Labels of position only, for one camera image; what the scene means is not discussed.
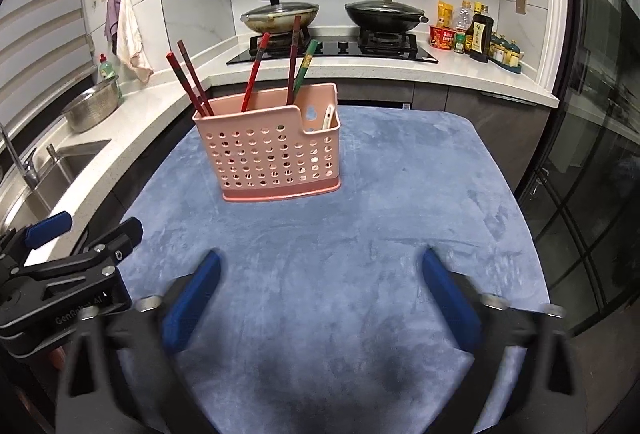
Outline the person's left hand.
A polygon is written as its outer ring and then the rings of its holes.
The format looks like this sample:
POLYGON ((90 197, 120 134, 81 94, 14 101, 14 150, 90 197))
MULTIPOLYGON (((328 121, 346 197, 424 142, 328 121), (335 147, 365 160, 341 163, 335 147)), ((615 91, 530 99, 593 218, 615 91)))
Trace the person's left hand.
POLYGON ((51 364, 56 370, 62 371, 64 369, 66 354, 63 347, 58 347, 55 350, 51 350, 48 357, 51 364))

